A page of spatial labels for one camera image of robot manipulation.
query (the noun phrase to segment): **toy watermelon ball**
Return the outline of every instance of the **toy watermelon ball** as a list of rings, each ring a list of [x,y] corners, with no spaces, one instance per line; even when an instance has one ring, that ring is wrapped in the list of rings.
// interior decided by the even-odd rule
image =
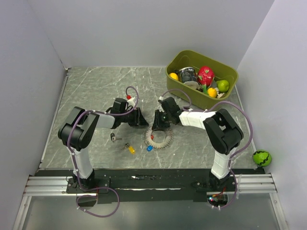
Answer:
[[[253,154],[254,162],[259,166],[268,166],[272,161],[272,156],[266,150],[257,150]]]

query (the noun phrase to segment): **gray wall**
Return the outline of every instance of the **gray wall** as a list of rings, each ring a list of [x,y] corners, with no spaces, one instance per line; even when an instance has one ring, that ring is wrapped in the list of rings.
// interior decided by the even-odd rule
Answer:
[[[165,66],[193,49],[234,68],[273,0],[28,0],[65,67]]]
[[[0,22],[0,223],[8,230],[39,165],[65,69],[27,1],[0,1]]]
[[[239,92],[271,152],[272,172],[290,229],[307,217],[307,1],[276,0],[239,65]]]

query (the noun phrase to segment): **gray marble tabletop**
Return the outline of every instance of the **gray marble tabletop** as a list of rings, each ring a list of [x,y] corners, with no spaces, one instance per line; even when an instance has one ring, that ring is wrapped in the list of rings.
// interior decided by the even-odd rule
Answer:
[[[64,89],[56,120],[44,154],[42,169],[72,169],[72,162],[67,149],[57,137],[60,125],[74,106],[85,109],[105,111],[113,105],[116,97],[126,98],[125,89],[132,85],[137,88],[141,108],[147,122],[152,125],[154,111],[159,103],[157,99],[166,88],[165,68],[156,67],[74,67],[68,71],[68,80]],[[173,96],[179,106],[186,101]],[[240,105],[236,91],[229,96],[229,101]],[[245,138],[239,148],[248,140],[248,130],[243,115],[230,105],[226,108],[239,123]],[[211,168],[214,149],[204,130],[194,127],[172,126],[173,143],[166,149],[146,150],[142,135],[145,128],[132,128],[122,124],[117,129],[97,128],[89,146],[90,161],[94,168]],[[110,134],[118,138],[113,143]],[[135,149],[132,155],[128,149],[122,150],[125,143]],[[233,161],[233,168],[256,168],[252,160],[252,147],[238,155]]]

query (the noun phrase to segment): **red fruit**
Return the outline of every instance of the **red fruit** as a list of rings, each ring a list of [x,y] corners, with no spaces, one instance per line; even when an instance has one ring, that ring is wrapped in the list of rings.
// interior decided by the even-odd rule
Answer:
[[[208,66],[201,67],[197,77],[198,83],[209,87],[213,79],[214,79],[214,73],[212,69],[210,69]]]

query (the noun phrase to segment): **plastic container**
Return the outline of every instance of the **plastic container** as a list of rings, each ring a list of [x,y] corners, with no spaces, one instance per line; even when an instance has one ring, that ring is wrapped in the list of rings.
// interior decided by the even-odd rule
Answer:
[[[203,92],[192,89],[178,80],[172,79],[169,74],[174,72],[175,70],[182,69],[184,67],[193,67],[198,73],[202,66],[210,67],[214,72],[214,80],[227,80],[229,82],[229,90],[222,98],[212,98]],[[231,91],[233,90],[236,81],[238,80],[238,73],[235,69],[224,65],[216,60],[213,60],[209,57],[196,53],[192,50],[184,50],[181,51],[175,59],[166,67],[166,84],[167,88],[170,89],[181,89],[183,90],[192,100],[192,104],[196,105],[201,109],[209,109],[214,106],[216,103],[226,100]],[[179,92],[172,91],[172,94],[188,101],[187,97]]]

